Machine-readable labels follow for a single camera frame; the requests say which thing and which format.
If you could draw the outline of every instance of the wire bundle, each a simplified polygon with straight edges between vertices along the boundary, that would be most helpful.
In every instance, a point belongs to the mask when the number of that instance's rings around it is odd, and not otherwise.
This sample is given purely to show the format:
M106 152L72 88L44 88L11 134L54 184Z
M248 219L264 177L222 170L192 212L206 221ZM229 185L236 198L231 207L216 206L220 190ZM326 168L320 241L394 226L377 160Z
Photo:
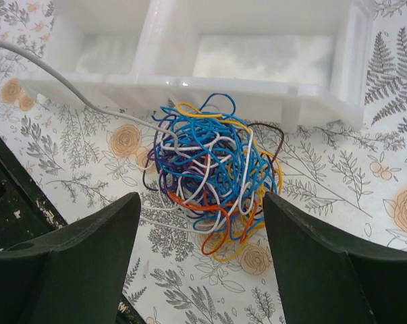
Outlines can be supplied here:
M214 96L227 97L232 113L213 113L203 109ZM185 112L182 107L193 110ZM201 250L204 255L217 258L217 251L226 242L239 241L241 248L259 228L265 226L262 208L266 192L281 192L282 174L277 159L260 149L254 133L237 118L236 104L227 94L212 94L200 109L188 103L161 107L165 113L159 127L177 136L159 132L154 136L153 148L148 153L145 169L150 161L159 172L159 189L192 220L189 232L209 234ZM146 185L149 190L156 190ZM240 220L242 231L234 231L233 222ZM208 241L218 234L218 241L210 250Z

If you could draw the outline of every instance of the yellow wire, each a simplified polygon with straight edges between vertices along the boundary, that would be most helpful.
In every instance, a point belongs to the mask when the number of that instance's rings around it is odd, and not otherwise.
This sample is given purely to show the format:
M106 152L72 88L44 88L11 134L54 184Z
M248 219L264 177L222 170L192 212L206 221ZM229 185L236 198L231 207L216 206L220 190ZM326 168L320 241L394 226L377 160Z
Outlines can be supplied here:
M195 114L195 113L187 113L186 111L183 111L180 107L181 106L185 106L185 107L189 107L191 109L193 109L194 111L197 111L199 114ZM181 115L187 116L187 117L195 117L195 118L220 118L223 117L223 114L221 113L213 113L213 114L206 114L206 113L202 113L201 111L199 111L195 106L189 104L189 103L178 103L176 105L176 110L178 110L178 113L180 113Z
M189 107L191 109L193 109L195 112L197 112L197 114L193 114L193 113L187 113L185 111L183 111L180 107L181 106L185 106L185 107ZM178 103L175 106L176 110L178 110L178 112L181 115L187 116L187 117L193 117L193 118L221 118L223 117L223 115L221 113L214 113L214 114L202 114L202 112L200 110L198 110L195 106L189 104L189 103ZM242 129L244 129L246 132L248 132L249 135L251 135L251 129L248 128L247 126L245 126L244 124L241 124L239 122L233 121L233 120L219 120L222 124L231 124L237 127L240 127ZM256 143L256 140L253 138L252 139L252 143L253 145L257 148L257 151L260 154L265 154L268 155L269 157L273 157L273 154L271 154L270 152L267 152L265 150L262 150L259 148L259 146ZM283 171L281 168L281 164L279 162L278 159L275 159L275 162L277 164L277 169L275 169L275 171L278 174L278 195L281 194L281 191L283 190ZM232 163L229 163L227 165L227 172L230 176L231 179L233 179L233 175L232 175ZM259 187L259 190L256 191L256 194L259 198L259 205L262 206L263 205L263 194L266 192L265 187L263 186L263 184ZM248 224L248 220L245 218L245 215L241 215L240 217L241 223L242 225L245 227ZM214 260L218 261L218 262L228 262L230 260L233 260L234 258L236 258L241 252L242 250L245 248L246 243L248 242L248 239L259 229L264 228L265 227L265 222L263 221L262 223L258 224L249 234L247 234L245 236L245 239L243 241L243 243L241 244L241 246L239 247L238 251L236 251L233 255L231 255L228 258L225 259L220 259L216 253L212 254L211 256L214 258ZM234 236L241 236L243 233L241 232L236 232L234 233ZM216 246L218 246L222 240L224 239L224 236L221 236L220 239L218 239L218 241L215 243ZM230 239L227 239L225 244L229 244L232 243L233 241Z

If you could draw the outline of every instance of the table surface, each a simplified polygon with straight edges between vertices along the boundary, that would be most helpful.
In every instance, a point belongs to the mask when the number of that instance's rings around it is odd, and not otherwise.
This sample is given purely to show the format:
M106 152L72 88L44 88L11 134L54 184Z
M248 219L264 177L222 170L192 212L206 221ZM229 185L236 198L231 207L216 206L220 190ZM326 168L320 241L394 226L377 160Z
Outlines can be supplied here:
M407 250L407 0L377 1L377 9L362 131L335 122L289 134L279 155L282 196L356 236ZM0 0L2 39L42 56L52 24L51 2ZM130 191L162 207L136 166L152 130L31 101L13 79L28 64L0 49L0 135L66 221ZM275 148L271 130L256 135ZM186 226L172 214L142 213ZM142 224L124 294L150 324L285 323L265 235L254 235L238 258L217 263L199 252L201 236Z

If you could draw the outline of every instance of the plastic tray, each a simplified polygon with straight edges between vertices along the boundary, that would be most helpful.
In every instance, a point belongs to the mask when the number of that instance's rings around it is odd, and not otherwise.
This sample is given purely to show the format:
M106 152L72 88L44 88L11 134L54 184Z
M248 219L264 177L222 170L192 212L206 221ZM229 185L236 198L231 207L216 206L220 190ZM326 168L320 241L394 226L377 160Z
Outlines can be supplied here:
M235 99L237 116L322 126L363 120L373 0L55 0L45 60L98 105L143 114L173 101ZM21 76L65 103L39 71ZM230 112L225 101L214 101Z

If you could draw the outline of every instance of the white wire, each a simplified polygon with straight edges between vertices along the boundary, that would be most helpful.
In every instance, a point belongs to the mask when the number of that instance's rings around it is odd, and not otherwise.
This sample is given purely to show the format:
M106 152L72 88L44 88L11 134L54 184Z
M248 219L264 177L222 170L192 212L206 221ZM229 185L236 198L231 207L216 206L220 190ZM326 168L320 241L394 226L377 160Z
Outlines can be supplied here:
M11 51L11 52L13 52L15 54L21 55L25 59L28 59L33 64L37 65L39 68L46 71L48 74L50 74L52 77L54 77L59 82L61 82L64 86L66 86L72 93L74 93L89 108L94 109L95 111L98 111L99 113L105 113L107 115L112 115L112 116L115 116L115 117L121 117L121 118L131 120L131 121L136 122L136 123L138 123L140 125L150 127L150 128L152 128L154 130L157 130L159 132L162 132L162 133L165 133L167 135L172 136L173 140L175 142L175 146L173 148L174 151L176 152L176 154L184 156L184 154L179 152L179 150L178 150L179 138L175 133L170 132L169 130L165 130L163 128L154 126L151 123L148 123L147 121L143 121L143 120L140 120L140 119L135 118L133 116L126 115L125 113L117 113L115 111L109 111L107 109L97 107L96 105L91 103L70 81L68 81L66 78L64 78L59 72L57 72L55 69L53 69L49 64L42 61L39 57L33 55L32 53L28 52L25 49L21 49L19 46L13 45L13 44L11 44L11 43L9 43L9 42L7 42L5 40L1 40L1 39L0 39L0 47L3 48L3 49L7 49L8 51Z
M91 108L91 109L93 109L93 110L95 110L95 111L98 111L99 113L105 113L105 114L107 114L107 115L112 115L112 116L115 116L115 117L121 117L121 118L125 118L125 119L128 119L128 120L131 120L131 121L133 121L133 122L136 122L137 124L140 124L140 125L143 125L143 126L152 128L152 129L154 129L154 130L156 130L156 131L159 131L159 132L162 132L162 133L164 133L164 134L167 134L167 135L172 136L172 137L173 137L173 140L174 140L174 147L172 148L172 147L170 147L170 146L162 146L162 149L164 149L164 150L166 150L166 151L175 151L176 154L181 155L181 156L186 157L186 158L190 158L190 156L187 155L187 154L185 154L185 153L183 153L182 151L192 151L192 150L195 150L195 149L200 149L200 147L196 147L196 148L194 148L194 147L191 147L191 148L190 148L190 147L188 147L188 148L180 148L180 147L178 146L178 144L179 144L179 138L178 138L178 136L177 136L175 133L173 133L173 132L171 132L171 131L169 131L169 130L166 130L166 129L164 129L164 128L160 128L160 127L154 126L154 125L148 123L147 121L143 121L143 120L138 119L138 118L135 118L135 117L133 117L133 116L131 116L131 115L126 115L126 114L124 114L124 113L117 113L117 112L115 112L115 111L109 111L109 110L106 110L106 109L97 107L96 105L94 105L93 103L91 103L70 81L68 81L66 78L64 78L59 72L57 72L56 70L54 70L51 66L49 66L49 65L46 64L44 61L42 61L41 59L39 59L37 56L31 54L31 53L28 52L27 50L21 49L20 47L18 47L18 46L16 46L16 45L13 45L13 44L11 44L11 43L9 43L9 42L7 42L7 41L1 40L1 39L0 39L0 47L3 48L3 49L7 49L8 51L11 51L11 52L13 52L13 53L15 53L15 54L21 55L22 57L24 57L24 58L26 58L27 60L31 61L33 64L37 65L37 66L38 66L39 68L41 68L42 70L46 71L46 72L47 72L48 74L50 74L52 77L54 77L55 79L57 79L58 81L60 81L60 82L61 82L66 88L68 88L72 93L74 93L74 94L75 94L86 106L88 106L89 108ZM246 156L246 164L245 164L245 170L244 170L244 173L245 173L245 174L246 174L246 172L247 172L247 170L248 170L248 164L249 164L249 160L250 160L252 137L253 137L253 133L252 133L252 130L251 130L250 142L248 143L248 152L247 152L247 156ZM219 134L218 134L218 135L217 135L217 138L216 138L213 142L211 142L211 143L209 143L209 144L206 144L205 147L208 146L208 147L211 147L211 148L212 148L213 145L214 145L216 142L218 142L220 139L221 139L221 137L220 137ZM226 138L226 137L224 137L224 136L223 136L223 139L231 140L232 142L234 142L231 138ZM228 156L224 157L221 161L224 163L224 162L227 161L230 157L231 157L231 155L228 155ZM196 190L196 192L195 192L190 198L188 198L187 200L185 200L187 203L190 202L193 198L195 198L195 196L201 191L201 189L203 188L203 186L206 184L207 178L208 178L208 176L209 176L209 170L210 170L211 168L213 168L213 167L218 166L218 163L214 163L214 165L211 165L211 164L210 164L210 160L211 160L210 155L209 155L209 158L208 158L208 161L209 161L209 164L208 164L208 165L203 165L202 163L199 163L198 161L193 160L193 162L195 162L199 167L204 167L205 169L207 169L207 172L205 172L204 180L203 180L202 183L200 184L198 190ZM139 169L142 169L142 170L148 170L148 169L150 169L150 168L153 166L153 164L154 164L154 163L152 163L150 166L145 167L145 168L142 168L142 167L140 167L140 166L138 165L138 168L139 168ZM229 212L228 212L229 216L233 213L233 210L236 208L236 206L238 205L238 203L239 203L240 201L242 202L242 196L243 196L243 194L245 193L245 190L246 190L246 188L247 188L248 185L249 185L249 184L245 184L245 181L246 181L245 174L244 174L244 178L242 179L242 185L241 185L240 195L239 195L238 199L236 199L236 201L235 201L234 205L232 206L232 208L229 210ZM218 195L217 195L216 190L214 189L214 187L213 187L210 183L207 183L207 185L208 185L210 191L214 194L214 197L215 197L215 199L216 199L216 201L217 201L217 204L219 205L219 197L218 197ZM163 199L161 199L161 202L163 203L163 206L165 207L165 208L163 208L163 209L150 208L150 207L147 207L147 206L144 206L144 205L142 205L142 206L143 206L144 208L151 209L151 210L163 210L163 211L171 211L171 210L175 210L175 209L178 209L178 208L179 208L179 207L174 207L173 209L168 209L168 208L166 208L167 206L165 206L165 203L164 203ZM247 212L243 212L241 204L239 204L239 205L240 205L239 208L240 208L241 214L249 213L249 212L251 211L252 202L251 202L250 208L247 210ZM219 223L219 219L221 218L221 211L219 211L219 212L218 212L218 218L217 218L216 222L214 223L212 229L210 229L209 231L196 231L195 229L186 229L186 228L181 228L181 227L176 227L176 226L172 226L172 225L168 225L168 224L159 223L159 222L153 221L153 220L151 220L151 219L147 219L147 218L144 217L144 216L140 216L140 217L141 217L143 220L147 221L148 223L151 223L151 224L154 224L154 225L160 225L160 226L168 227L168 228L175 229L175 230L181 230L181 231L183 231L183 232L198 233L198 234L210 234L210 233L212 233L212 232L215 230L216 227L218 227L218 229L219 229L219 228L221 228L221 226L226 222L226 219L224 218L224 219L222 220L222 222Z

